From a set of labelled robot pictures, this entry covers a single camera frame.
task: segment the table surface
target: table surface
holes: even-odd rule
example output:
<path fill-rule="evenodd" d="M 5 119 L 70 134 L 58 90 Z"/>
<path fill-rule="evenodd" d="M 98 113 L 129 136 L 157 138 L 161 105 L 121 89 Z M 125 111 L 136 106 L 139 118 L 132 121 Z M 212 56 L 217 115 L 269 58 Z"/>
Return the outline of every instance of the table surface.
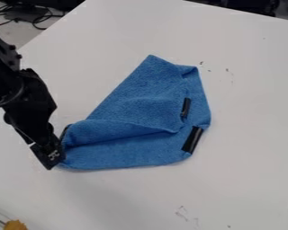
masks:
<path fill-rule="evenodd" d="M 182 163 L 48 172 L 0 111 L 0 208 L 30 229 L 288 230 L 288 21 L 180 0 L 89 0 L 20 52 L 58 104 L 58 134 L 148 54 L 198 66 L 212 113 Z"/>

